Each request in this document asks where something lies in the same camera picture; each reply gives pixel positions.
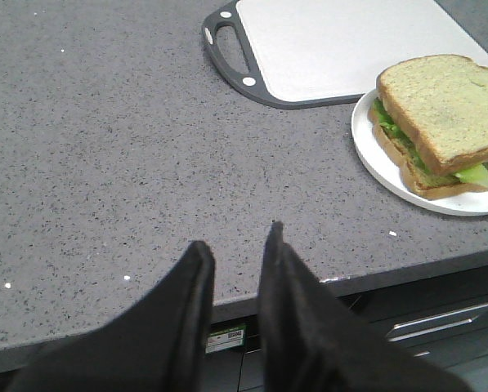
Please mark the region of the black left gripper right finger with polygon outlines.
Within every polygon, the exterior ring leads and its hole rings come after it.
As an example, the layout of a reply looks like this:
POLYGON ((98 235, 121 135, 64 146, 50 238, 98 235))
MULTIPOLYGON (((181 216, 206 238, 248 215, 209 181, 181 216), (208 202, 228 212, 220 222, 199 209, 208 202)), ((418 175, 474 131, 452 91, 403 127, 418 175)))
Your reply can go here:
POLYGON ((469 391, 355 316, 284 242, 275 222, 257 295, 267 391, 469 391))

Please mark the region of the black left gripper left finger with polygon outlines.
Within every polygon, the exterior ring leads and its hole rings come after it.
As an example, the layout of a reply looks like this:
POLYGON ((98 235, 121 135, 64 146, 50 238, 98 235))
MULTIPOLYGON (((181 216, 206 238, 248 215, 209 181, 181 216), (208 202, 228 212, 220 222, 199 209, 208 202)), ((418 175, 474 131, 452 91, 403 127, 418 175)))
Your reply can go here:
POLYGON ((10 391, 197 391, 215 260, 194 241, 140 301, 104 327, 23 368, 10 391))

